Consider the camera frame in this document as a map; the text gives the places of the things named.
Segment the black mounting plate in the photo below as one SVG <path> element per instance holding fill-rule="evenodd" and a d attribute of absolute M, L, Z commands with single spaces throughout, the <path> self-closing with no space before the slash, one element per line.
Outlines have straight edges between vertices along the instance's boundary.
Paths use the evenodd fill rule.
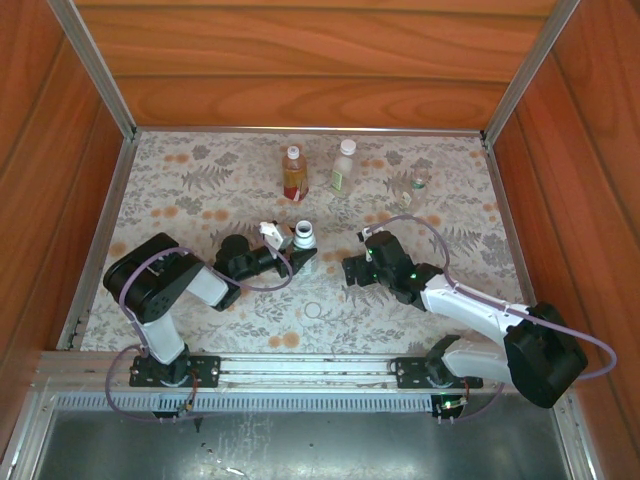
<path fill-rule="evenodd" d="M 133 359 L 131 375 L 129 376 L 130 387 L 167 387 L 162 384 L 161 379 L 154 377 L 152 372 L 151 357 L 143 358 L 140 355 Z M 198 388 L 216 388 L 220 379 L 220 357 L 212 355 L 190 355 L 189 371 L 193 372 L 198 379 Z M 183 388 L 193 387 L 193 376 L 189 375 L 183 384 Z"/>
<path fill-rule="evenodd" d="M 466 388 L 465 379 L 451 377 L 451 381 L 438 385 L 431 379 L 428 366 L 431 363 L 426 357 L 400 357 L 392 360 L 395 365 L 396 381 L 399 389 L 405 388 Z M 478 377 L 467 377 L 469 388 L 482 388 L 483 382 Z"/>

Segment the plastic bottle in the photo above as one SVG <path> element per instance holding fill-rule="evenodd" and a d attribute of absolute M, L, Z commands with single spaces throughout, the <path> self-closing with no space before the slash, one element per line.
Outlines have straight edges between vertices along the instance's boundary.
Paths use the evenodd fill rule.
<path fill-rule="evenodd" d="M 353 154 L 356 152 L 356 142 L 351 139 L 343 140 L 340 153 L 333 162 L 331 173 L 331 192 L 337 197 L 347 197 L 351 193 L 353 184 Z"/>
<path fill-rule="evenodd" d="M 284 196 L 299 202 L 309 193 L 307 179 L 307 159 L 300 154 L 300 149 L 291 146 L 282 159 Z"/>
<path fill-rule="evenodd" d="M 417 213 L 425 203 L 429 172 L 426 168 L 414 167 L 411 176 L 398 195 L 398 201 L 409 213 Z"/>
<path fill-rule="evenodd" d="M 296 224 L 295 236 L 293 237 L 293 249 L 295 251 L 309 250 L 316 248 L 316 236 L 313 233 L 313 225 L 307 220 L 301 220 Z M 305 263 L 298 275 L 310 275 L 318 268 L 318 254 L 316 253 Z"/>

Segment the floral mat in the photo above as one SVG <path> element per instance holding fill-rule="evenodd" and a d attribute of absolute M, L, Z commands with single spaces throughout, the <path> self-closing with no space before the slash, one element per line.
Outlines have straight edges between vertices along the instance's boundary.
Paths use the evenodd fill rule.
<path fill-rule="evenodd" d="M 401 305 L 380 285 L 345 285 L 340 261 L 363 253 L 356 233 L 402 213 L 398 189 L 411 167 L 431 178 L 418 215 L 444 235 L 454 277 L 509 301 L 521 301 L 516 271 L 497 209 L 480 140 L 469 137 L 358 136 L 355 187 L 346 200 L 328 187 L 344 135 L 145 132 L 122 202 L 105 269 L 158 232 L 212 260 L 232 233 L 254 244 L 255 226 L 309 220 L 318 240 L 316 270 L 274 293 L 243 292 L 217 312 L 184 294 L 172 313 L 192 351 L 229 353 L 422 354 L 447 333 L 467 338 L 454 320 Z M 293 203 L 282 194 L 281 158 L 298 145 L 309 164 L 308 196 Z M 389 226 L 414 262 L 441 265 L 434 238 L 412 222 Z M 275 273 L 257 286 L 282 280 Z M 82 349 L 120 350 L 134 331 L 102 285 Z"/>

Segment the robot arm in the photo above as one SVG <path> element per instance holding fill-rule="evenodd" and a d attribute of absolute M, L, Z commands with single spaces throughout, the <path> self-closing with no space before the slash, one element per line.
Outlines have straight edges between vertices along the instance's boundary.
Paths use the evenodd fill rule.
<path fill-rule="evenodd" d="M 507 313 L 516 310 L 564 325 L 553 306 L 508 304 L 463 285 L 453 287 L 442 269 L 414 264 L 390 232 L 361 239 L 366 253 L 342 263 L 347 285 L 380 283 L 400 302 L 454 318 L 487 337 L 486 342 L 469 342 L 450 335 L 438 342 L 427 355 L 434 385 L 464 377 L 491 378 L 513 384 L 535 405 L 550 408 L 587 366 L 575 338 Z"/>
<path fill-rule="evenodd" d="M 205 262 L 188 249 L 178 248 L 178 243 L 165 233 L 154 236 L 107 270 L 105 288 L 116 301 L 124 296 L 128 316 L 148 345 L 150 357 L 144 359 L 144 366 L 145 371 L 152 372 L 152 380 L 176 385 L 188 376 L 189 349 L 176 330 L 170 311 L 185 290 L 223 311 L 240 296 L 237 282 L 270 269 L 277 270 L 281 277 L 288 274 L 286 265 L 273 251 L 285 250 L 291 243 L 289 227 L 262 222 L 260 233 L 271 250 L 267 246 L 250 250 L 244 236 L 230 235 L 216 254 L 216 272 L 206 268 Z M 316 252 L 313 248 L 289 254 L 292 272 L 295 274 Z M 132 278 L 137 270 L 139 274 Z"/>

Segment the wood panel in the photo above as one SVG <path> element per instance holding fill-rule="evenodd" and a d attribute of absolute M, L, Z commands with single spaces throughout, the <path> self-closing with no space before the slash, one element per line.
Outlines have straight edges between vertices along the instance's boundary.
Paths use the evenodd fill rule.
<path fill-rule="evenodd" d="M 589 312 L 560 244 L 549 210 L 552 205 L 548 205 L 540 187 L 517 115 L 505 125 L 495 153 L 536 297 L 558 306 L 573 328 L 598 336 L 587 321 Z M 601 358 L 606 354 L 601 355 L 590 344 L 582 343 L 582 346 L 589 358 L 589 369 L 604 366 Z M 627 429 L 627 416 L 620 414 L 612 380 L 608 376 L 600 377 L 582 382 L 578 388 L 588 415 L 589 430 L 607 467 L 607 478 L 626 478 L 622 474 L 633 466 L 636 452 Z"/>
<path fill-rule="evenodd" d="M 593 37 L 599 41 L 584 41 Z M 576 12 L 554 53 L 593 146 L 606 159 L 606 173 L 619 203 L 640 238 L 638 44 L 640 15 L 630 1 L 596 1 Z M 607 95 L 597 94 L 602 91 Z"/>
<path fill-rule="evenodd" d="M 0 298 L 2 331 L 11 334 L 51 242 L 71 181 L 84 151 L 100 97 L 77 66 L 68 42 L 62 45 L 40 101 L 2 178 L 0 210 Z M 52 161 L 52 152 L 58 159 Z M 10 336 L 0 336 L 0 359 Z"/>
<path fill-rule="evenodd" d="M 122 136 L 46 2 L 0 14 L 0 454 L 59 334 Z"/>
<path fill-rule="evenodd" d="M 46 2 L 4 0 L 0 14 L 0 172 L 62 42 Z"/>
<path fill-rule="evenodd" d="M 90 124 L 84 153 L 74 159 L 79 167 L 69 179 L 71 189 L 64 198 L 50 248 L 7 348 L 6 360 L 0 364 L 0 383 L 11 385 L 0 390 L 2 446 L 11 434 L 21 407 L 19 400 L 29 388 L 30 373 L 36 369 L 47 339 L 54 347 L 60 335 L 118 158 L 122 135 L 104 105 Z"/>
<path fill-rule="evenodd" d="M 127 77 L 140 125 L 322 125 L 480 129 L 505 87 L 424 80 Z"/>
<path fill-rule="evenodd" d="M 640 467 L 638 12 L 583 2 L 495 146 L 537 297 L 618 353 L 577 387 L 606 478 Z"/>
<path fill-rule="evenodd" d="M 82 0 L 79 8 L 139 125 L 484 129 L 554 4 Z"/>
<path fill-rule="evenodd" d="M 80 6 L 295 7 L 547 16 L 555 0 L 76 0 Z"/>
<path fill-rule="evenodd" d="M 82 10 L 127 75 L 388 75 L 508 83 L 542 19 L 318 10 Z"/>

